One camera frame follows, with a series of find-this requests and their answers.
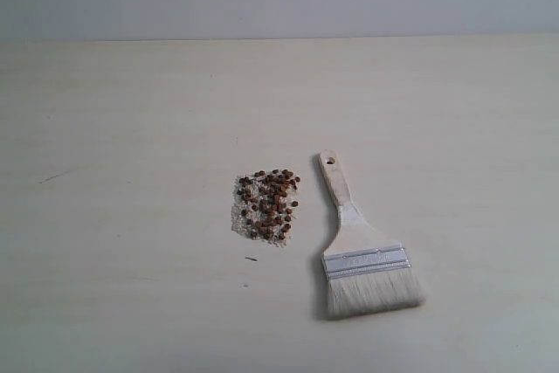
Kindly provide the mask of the white wooden paint brush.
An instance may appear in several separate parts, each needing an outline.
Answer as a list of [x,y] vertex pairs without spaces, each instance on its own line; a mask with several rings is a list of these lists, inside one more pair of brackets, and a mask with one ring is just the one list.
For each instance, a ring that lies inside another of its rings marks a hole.
[[337,212],[337,232],[321,257],[328,317],[340,320],[424,304],[407,251],[368,223],[353,201],[336,153],[321,152],[319,164]]

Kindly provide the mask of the pile of beans and grains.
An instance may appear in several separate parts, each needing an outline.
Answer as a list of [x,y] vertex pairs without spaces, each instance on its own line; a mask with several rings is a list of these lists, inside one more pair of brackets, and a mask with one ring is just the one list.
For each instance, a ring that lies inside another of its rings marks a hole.
[[232,194],[232,231],[251,240],[285,246],[300,206],[300,182],[300,176],[290,169],[238,176]]

